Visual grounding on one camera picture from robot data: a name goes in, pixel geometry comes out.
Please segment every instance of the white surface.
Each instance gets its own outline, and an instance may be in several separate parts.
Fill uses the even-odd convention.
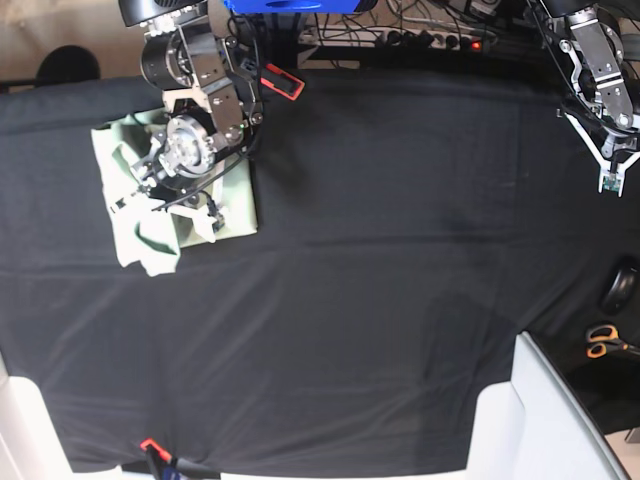
[[[524,405],[510,382],[485,388],[478,396],[467,478],[511,480],[525,423]]]
[[[491,386],[493,391],[480,396],[467,480],[628,478],[602,434],[527,333],[516,340],[511,385],[513,390]],[[504,398],[496,398],[499,393]],[[491,420],[500,433],[491,431]],[[518,443],[517,452],[507,439]],[[488,457],[484,463],[483,455]],[[504,461],[499,462],[497,455],[503,455]]]
[[[223,473],[220,475],[221,480],[317,480],[307,479],[304,477],[257,477],[255,475],[233,475],[230,473]],[[338,478],[332,480],[355,480],[347,478]],[[360,480],[466,480],[464,471],[440,473],[437,475],[410,475],[406,477],[385,477],[385,478],[367,478]]]
[[[0,389],[4,385],[4,382],[9,380],[9,374],[7,373],[7,368],[4,366],[4,360],[2,360],[2,355],[0,355]]]
[[[71,477],[40,390],[26,378],[0,386],[0,473],[2,480]]]
[[[151,479],[153,477],[125,477],[122,474],[122,469],[120,467],[114,468],[113,470],[108,470],[106,472],[96,472],[96,473],[74,473],[71,477],[72,480],[133,480],[136,479]]]

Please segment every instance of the blue part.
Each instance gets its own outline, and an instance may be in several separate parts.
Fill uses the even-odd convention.
[[[224,0],[236,13],[353,13],[360,0]]]
[[[175,468],[166,467],[162,471],[162,480],[182,480],[182,475]]]

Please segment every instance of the power strip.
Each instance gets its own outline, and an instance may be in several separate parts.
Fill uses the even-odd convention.
[[[387,45],[389,35],[394,35],[392,32],[399,34],[400,38],[405,32],[410,32],[416,37],[422,35],[429,38],[428,35],[430,35],[433,38],[429,45],[430,48],[460,50],[461,43],[464,43],[467,46],[465,50],[478,52],[483,50],[483,38],[477,35],[443,30],[407,28],[400,30],[393,27],[366,27],[366,29],[360,29],[359,27],[353,28],[344,25],[327,25],[326,28],[318,29],[313,25],[302,31],[298,42],[301,45],[316,47],[376,47],[381,44]]]

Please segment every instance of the orange scissors handle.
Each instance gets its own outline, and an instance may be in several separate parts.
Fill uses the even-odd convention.
[[[611,349],[611,351],[627,350],[629,348],[629,345],[627,345],[626,343],[622,343],[620,345],[615,345],[615,346],[612,344],[607,344],[605,342],[592,343],[587,347],[587,357],[589,358],[604,357],[608,353],[607,345],[609,345],[610,347],[612,346],[614,347]]]
[[[597,342],[613,342],[620,341],[618,329],[612,323],[603,323],[587,330],[587,343]]]

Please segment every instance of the orange clip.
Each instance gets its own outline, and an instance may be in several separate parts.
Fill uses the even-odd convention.
[[[288,72],[285,72],[281,68],[276,67],[272,63],[267,64],[265,66],[265,69],[269,70],[271,73],[274,73],[276,75],[287,77],[289,80],[291,80],[292,82],[297,84],[297,86],[296,86],[296,89],[295,89],[295,91],[293,93],[285,92],[284,90],[281,90],[273,82],[269,81],[268,79],[264,78],[264,76],[263,76],[260,81],[262,82],[262,84],[264,86],[269,87],[274,92],[278,92],[280,95],[282,95],[283,97],[288,98],[289,100],[295,101],[295,100],[298,99],[298,97],[302,93],[302,90],[304,89],[304,86],[305,86],[305,83],[302,80],[300,80],[299,78],[294,77],[293,75],[291,75]]]
[[[145,441],[143,441],[140,444],[140,448],[143,449],[144,451],[146,451],[148,447],[152,447],[156,452],[158,452],[158,455],[160,456],[160,458],[163,459],[165,462],[167,463],[171,462],[171,454],[167,452],[164,448],[162,448],[160,445],[158,445],[153,438],[147,438]]]

